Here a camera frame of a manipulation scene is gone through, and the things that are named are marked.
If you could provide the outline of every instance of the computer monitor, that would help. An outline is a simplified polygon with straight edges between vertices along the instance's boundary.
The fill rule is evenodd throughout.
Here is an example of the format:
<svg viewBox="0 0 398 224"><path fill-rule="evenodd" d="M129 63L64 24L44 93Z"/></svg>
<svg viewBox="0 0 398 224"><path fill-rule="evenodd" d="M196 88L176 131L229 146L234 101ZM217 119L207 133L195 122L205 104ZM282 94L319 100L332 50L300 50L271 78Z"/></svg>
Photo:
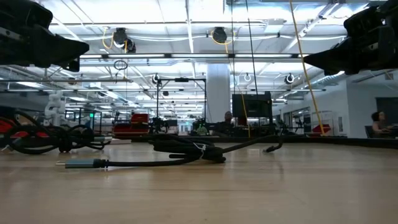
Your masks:
<svg viewBox="0 0 398 224"><path fill-rule="evenodd" d="M271 118L272 117L271 93L267 91L264 94L258 96L245 94L243 95L243 100L241 94L233 94L232 109L233 109L233 116L235 118L245 117L246 115L244 113L244 109L246 109L248 118Z"/></svg>

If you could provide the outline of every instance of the desk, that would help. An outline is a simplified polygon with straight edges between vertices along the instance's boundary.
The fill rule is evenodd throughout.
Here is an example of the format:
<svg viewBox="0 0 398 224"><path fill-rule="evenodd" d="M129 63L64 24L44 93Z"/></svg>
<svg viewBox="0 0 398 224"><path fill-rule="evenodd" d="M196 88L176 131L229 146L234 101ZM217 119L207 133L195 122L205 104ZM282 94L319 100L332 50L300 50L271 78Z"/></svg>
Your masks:
<svg viewBox="0 0 398 224"><path fill-rule="evenodd" d="M232 144L218 144L221 147ZM41 156L0 154L0 223L394 223L398 151L256 144L225 164L66 170L57 160L166 159L145 143Z"/></svg>

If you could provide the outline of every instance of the cable connector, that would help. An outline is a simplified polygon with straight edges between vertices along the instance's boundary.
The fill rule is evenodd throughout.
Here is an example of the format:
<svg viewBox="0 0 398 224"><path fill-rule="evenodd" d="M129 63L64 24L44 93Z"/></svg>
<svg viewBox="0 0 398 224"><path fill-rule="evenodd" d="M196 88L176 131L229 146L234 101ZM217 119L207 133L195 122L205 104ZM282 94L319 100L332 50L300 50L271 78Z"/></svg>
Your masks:
<svg viewBox="0 0 398 224"><path fill-rule="evenodd" d="M105 159L70 159L67 161L58 161L56 166L65 166L66 169L91 169L106 168L107 160Z"/></svg>

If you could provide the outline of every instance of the person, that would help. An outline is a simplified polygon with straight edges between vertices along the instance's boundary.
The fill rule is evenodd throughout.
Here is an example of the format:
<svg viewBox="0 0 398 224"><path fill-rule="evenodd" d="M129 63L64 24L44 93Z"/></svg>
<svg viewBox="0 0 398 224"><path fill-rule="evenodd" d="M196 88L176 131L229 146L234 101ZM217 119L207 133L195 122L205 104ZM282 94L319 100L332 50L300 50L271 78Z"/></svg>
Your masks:
<svg viewBox="0 0 398 224"><path fill-rule="evenodd" d="M224 114L224 121L227 124L231 124L232 121L232 113L230 111L225 112Z"/></svg>
<svg viewBox="0 0 398 224"><path fill-rule="evenodd" d="M386 115L383 111L378 111L372 114L373 125L372 129L375 135L390 133L392 126L387 126Z"/></svg>

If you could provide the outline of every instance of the column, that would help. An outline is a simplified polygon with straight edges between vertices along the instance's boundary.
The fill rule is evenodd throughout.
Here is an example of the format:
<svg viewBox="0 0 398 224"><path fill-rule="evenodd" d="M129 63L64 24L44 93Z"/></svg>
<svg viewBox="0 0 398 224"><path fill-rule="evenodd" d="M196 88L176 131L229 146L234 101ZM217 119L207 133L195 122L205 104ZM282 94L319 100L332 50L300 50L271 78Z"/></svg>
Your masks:
<svg viewBox="0 0 398 224"><path fill-rule="evenodd" d="M208 123L224 121L225 112L231 111L228 64L207 65L206 85L206 121Z"/></svg>

